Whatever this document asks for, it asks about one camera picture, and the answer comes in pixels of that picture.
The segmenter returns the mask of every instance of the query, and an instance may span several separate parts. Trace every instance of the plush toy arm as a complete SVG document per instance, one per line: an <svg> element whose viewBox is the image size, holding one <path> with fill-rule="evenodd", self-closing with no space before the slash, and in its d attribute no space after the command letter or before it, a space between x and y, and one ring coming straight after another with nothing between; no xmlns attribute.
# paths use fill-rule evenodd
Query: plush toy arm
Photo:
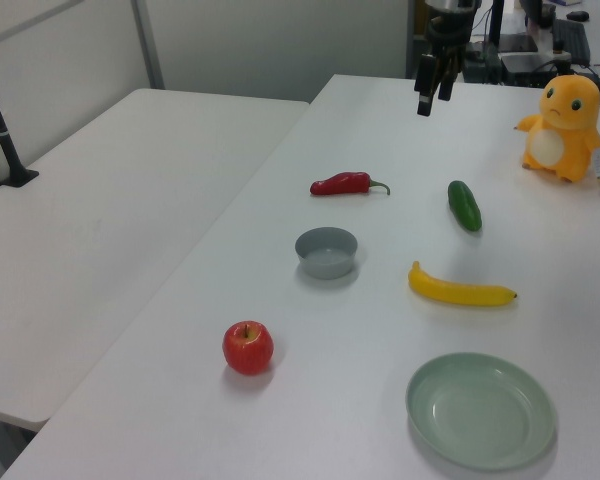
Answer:
<svg viewBox="0 0 600 480"><path fill-rule="evenodd" d="M540 115L537 113L535 115L529 115L528 117L524 117L522 120L520 120L516 128L523 132L528 132L539 119Z"/></svg>
<svg viewBox="0 0 600 480"><path fill-rule="evenodd" d="M592 154L596 148L600 147L600 134L598 130L592 128L587 132L587 135L584 137L584 143L587 146L587 150L589 150L589 154Z"/></svg>

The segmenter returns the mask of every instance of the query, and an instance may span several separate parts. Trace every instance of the toy vegetable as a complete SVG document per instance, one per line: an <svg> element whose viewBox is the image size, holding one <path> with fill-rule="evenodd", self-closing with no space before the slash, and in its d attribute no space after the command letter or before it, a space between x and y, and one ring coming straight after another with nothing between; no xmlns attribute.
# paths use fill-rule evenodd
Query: toy vegetable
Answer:
<svg viewBox="0 0 600 480"><path fill-rule="evenodd" d="M460 180L454 180L447 188L449 196L449 207L460 225L470 232L477 232L482 228L482 215L476 203L476 199Z"/></svg>
<svg viewBox="0 0 600 480"><path fill-rule="evenodd" d="M313 195L338 195L341 193L367 193L370 187L384 187L387 195L391 190L384 183L371 180L365 172L342 172L326 180L313 182L311 193Z"/></svg>

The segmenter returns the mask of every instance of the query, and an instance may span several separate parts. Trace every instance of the yellow banana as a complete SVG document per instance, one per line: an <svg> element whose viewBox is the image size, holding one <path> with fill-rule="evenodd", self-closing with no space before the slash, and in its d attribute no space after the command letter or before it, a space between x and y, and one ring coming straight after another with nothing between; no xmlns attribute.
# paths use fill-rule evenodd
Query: yellow banana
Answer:
<svg viewBox="0 0 600 480"><path fill-rule="evenodd" d="M495 307L506 305L518 296L516 292L499 285L469 285L434 278L420 269L420 262L413 262L409 285L425 297L460 305Z"/></svg>

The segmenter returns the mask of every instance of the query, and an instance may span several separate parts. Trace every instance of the stuffed animal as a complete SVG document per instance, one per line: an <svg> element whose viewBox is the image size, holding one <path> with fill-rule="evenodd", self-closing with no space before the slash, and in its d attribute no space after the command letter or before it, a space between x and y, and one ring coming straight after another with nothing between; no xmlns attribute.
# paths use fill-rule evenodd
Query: stuffed animal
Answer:
<svg viewBox="0 0 600 480"><path fill-rule="evenodd" d="M540 98L540 114L523 118L516 127L527 135L522 166L545 169L577 182L587 173L591 154L600 147L600 91L580 75L551 80Z"/></svg>

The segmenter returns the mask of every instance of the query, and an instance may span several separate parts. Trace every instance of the pepper stem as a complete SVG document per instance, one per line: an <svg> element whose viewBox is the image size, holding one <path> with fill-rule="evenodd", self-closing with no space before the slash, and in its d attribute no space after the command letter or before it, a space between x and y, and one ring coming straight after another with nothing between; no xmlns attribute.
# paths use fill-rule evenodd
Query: pepper stem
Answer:
<svg viewBox="0 0 600 480"><path fill-rule="evenodd" d="M369 180L369 187L384 187L387 189L387 195L391 195L391 190L384 183L376 182L375 180Z"/></svg>

